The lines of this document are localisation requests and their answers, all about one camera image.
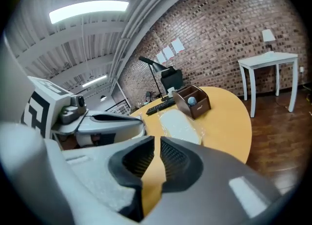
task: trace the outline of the hardwood floor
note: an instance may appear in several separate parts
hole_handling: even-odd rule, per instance
[[[312,105],[307,93],[298,90],[293,112],[285,108],[291,93],[258,97],[251,118],[253,138],[247,165],[270,178],[282,194],[300,181],[311,154]],[[250,100],[243,102],[250,112]]]

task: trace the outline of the railing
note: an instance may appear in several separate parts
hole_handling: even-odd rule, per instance
[[[112,107],[110,107],[105,111],[122,115],[130,115],[130,107],[125,99],[118,102],[117,104],[113,105]]]

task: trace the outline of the wooden box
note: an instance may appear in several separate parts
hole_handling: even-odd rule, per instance
[[[178,109],[184,114],[196,119],[211,109],[208,95],[194,85],[187,85],[177,91],[172,92],[172,96]],[[189,97],[194,97],[197,104],[190,106],[187,102]]]

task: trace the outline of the table leg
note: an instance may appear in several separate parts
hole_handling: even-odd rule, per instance
[[[276,64],[276,96],[279,96],[279,65]]]
[[[292,65],[292,96],[291,96],[291,102],[289,104],[288,110],[290,112],[293,111],[294,104],[296,102],[296,96],[297,96],[297,88],[298,88],[298,60],[295,59]]]
[[[242,80],[243,80],[244,100],[247,100],[247,84],[246,84],[245,71],[241,65],[239,65],[239,68],[240,68],[240,73],[242,74]]]
[[[255,111],[255,78],[254,78],[254,70],[249,69],[249,77],[250,77],[250,87],[252,90],[252,107],[250,110],[250,117],[254,117],[254,111]]]

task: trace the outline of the paper on wall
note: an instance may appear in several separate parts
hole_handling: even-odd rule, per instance
[[[165,56],[167,57],[167,59],[170,59],[170,58],[172,58],[173,56],[175,56],[174,53],[172,52],[172,50],[171,50],[171,48],[170,48],[169,46],[165,47],[165,48],[163,49],[163,52],[164,52]]]
[[[171,44],[172,44],[173,48],[175,49],[176,53],[179,53],[179,52],[181,52],[182,50],[185,49],[179,38],[173,40],[171,42]]]
[[[160,64],[166,62],[165,56],[163,55],[163,53],[161,51],[156,56],[157,56],[157,59],[158,59]]]

